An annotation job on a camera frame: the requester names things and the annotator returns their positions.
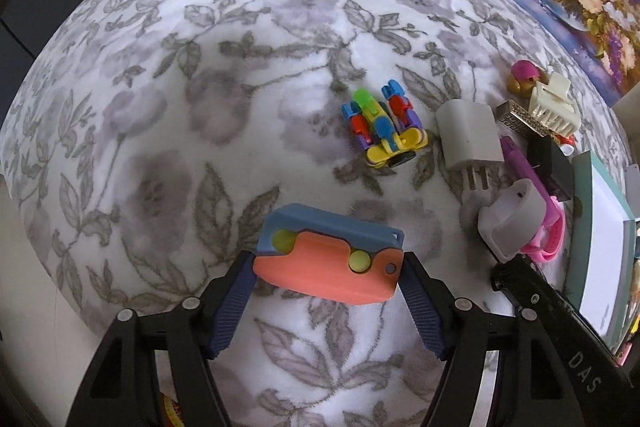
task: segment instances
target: black plastic object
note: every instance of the black plastic object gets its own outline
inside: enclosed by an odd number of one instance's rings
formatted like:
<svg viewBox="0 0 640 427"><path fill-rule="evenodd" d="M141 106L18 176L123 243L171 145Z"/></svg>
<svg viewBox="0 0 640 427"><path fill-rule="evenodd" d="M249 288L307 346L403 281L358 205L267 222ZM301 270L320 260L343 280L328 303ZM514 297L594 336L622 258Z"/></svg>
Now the black plastic object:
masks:
<svg viewBox="0 0 640 427"><path fill-rule="evenodd" d="M231 427L207 360L231 341L255 285L254 259L243 251L200 299L185 299L170 312L120 312L87 369L66 427L164 425L154 350L169 352L185 426ZM585 426L569 376L531 310L504 317L456 300L412 252L404 255L399 285L424 345L447 362L423 427L470 424L486 352L494 350L500 355L488 427Z"/></svg>
<svg viewBox="0 0 640 427"><path fill-rule="evenodd" d="M584 318L518 256L492 271L492 285L533 309L568 374L587 427L640 425L640 372L629 378Z"/></svg>
<svg viewBox="0 0 640 427"><path fill-rule="evenodd" d="M545 185L549 195L558 201L574 197L574 169L550 136L537 136L529 141L527 160Z"/></svg>

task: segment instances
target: orange toy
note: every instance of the orange toy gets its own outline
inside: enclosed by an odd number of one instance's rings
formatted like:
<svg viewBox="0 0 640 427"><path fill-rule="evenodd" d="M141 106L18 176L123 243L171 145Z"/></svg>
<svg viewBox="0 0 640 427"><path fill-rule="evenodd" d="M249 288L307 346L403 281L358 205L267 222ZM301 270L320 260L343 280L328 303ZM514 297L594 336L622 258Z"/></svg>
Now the orange toy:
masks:
<svg viewBox="0 0 640 427"><path fill-rule="evenodd" d="M372 256L362 273L350 268L352 254L343 239L305 231L297 235L289 254L256 257L254 272L275 286L345 304L390 299L398 284L402 251L385 248Z"/></svg>

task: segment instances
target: orange and blue plastic toy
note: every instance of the orange and blue plastic toy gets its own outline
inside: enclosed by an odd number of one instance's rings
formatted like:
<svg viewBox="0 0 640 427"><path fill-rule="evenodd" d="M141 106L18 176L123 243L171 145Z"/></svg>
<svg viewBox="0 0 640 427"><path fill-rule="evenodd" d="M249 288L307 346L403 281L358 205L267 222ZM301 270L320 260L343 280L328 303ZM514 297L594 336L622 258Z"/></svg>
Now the orange and blue plastic toy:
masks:
<svg viewBox="0 0 640 427"><path fill-rule="evenodd" d="M398 285L403 241L399 229L288 204L264 220L254 272L275 286L322 299L383 302Z"/></svg>
<svg viewBox="0 0 640 427"><path fill-rule="evenodd" d="M397 167L412 158L429 140L414 106L395 80L382 87L385 103L364 88L353 93L351 103L342 104L342 114L366 151L370 167Z"/></svg>

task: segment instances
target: white power adapter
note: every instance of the white power adapter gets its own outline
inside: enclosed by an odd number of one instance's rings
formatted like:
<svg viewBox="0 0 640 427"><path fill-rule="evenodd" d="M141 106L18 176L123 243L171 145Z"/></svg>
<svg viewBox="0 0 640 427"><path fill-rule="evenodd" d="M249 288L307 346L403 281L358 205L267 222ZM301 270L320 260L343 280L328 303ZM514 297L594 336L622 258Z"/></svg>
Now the white power adapter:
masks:
<svg viewBox="0 0 640 427"><path fill-rule="evenodd" d="M476 169L481 185L489 188L486 168L504 163L494 112L484 103L449 100L436 111L447 169L463 171L469 188L476 190Z"/></svg>

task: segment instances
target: yellow toy part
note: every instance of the yellow toy part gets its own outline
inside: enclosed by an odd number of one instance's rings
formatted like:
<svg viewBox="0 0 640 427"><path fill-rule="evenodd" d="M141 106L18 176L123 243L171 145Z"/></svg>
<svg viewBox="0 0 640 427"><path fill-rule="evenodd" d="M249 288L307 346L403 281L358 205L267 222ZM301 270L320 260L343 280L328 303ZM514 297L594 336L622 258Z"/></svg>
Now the yellow toy part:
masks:
<svg viewBox="0 0 640 427"><path fill-rule="evenodd" d="M367 150L367 164L376 169L383 167L398 166L411 158L414 158L415 151L422 149L429 144L427 133L422 129L411 127L401 135L394 134L394 142L397 151L392 151L387 140L382 140L380 144L374 145Z"/></svg>

